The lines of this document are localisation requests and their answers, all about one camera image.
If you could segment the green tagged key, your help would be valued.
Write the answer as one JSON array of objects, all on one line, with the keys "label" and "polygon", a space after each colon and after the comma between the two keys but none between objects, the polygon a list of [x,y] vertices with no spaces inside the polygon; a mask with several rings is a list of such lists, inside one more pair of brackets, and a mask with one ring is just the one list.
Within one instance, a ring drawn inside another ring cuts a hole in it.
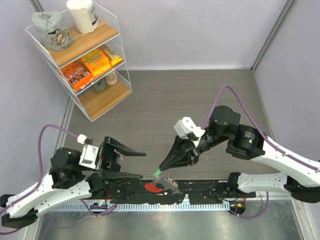
[{"label": "green tagged key", "polygon": [[161,170],[158,168],[155,172],[154,172],[154,174],[153,174],[153,176],[154,177],[158,177],[160,174],[161,174]]}]

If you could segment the red handled crescent blade keychain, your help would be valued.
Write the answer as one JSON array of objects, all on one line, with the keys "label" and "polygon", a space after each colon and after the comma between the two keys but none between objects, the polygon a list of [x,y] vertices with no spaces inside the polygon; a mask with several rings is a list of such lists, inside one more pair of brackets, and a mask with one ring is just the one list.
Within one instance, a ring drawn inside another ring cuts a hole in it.
[{"label": "red handled crescent blade keychain", "polygon": [[178,183],[166,176],[157,176],[152,182],[145,183],[144,187],[147,191],[152,193],[161,193],[171,190],[173,194],[181,194]]}]

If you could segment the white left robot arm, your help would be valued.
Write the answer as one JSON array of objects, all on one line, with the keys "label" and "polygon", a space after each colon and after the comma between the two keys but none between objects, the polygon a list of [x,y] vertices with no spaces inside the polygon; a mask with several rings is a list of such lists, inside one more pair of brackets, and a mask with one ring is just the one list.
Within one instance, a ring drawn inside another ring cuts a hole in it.
[{"label": "white left robot arm", "polygon": [[121,171],[121,156],[144,157],[146,154],[131,149],[110,136],[100,146],[80,135],[81,151],[58,148],[51,158],[51,168],[39,183],[16,195],[4,194],[0,206],[6,209],[1,225],[21,229],[33,224],[38,217],[69,202],[82,199],[101,199],[110,186],[120,186],[141,175]]}]

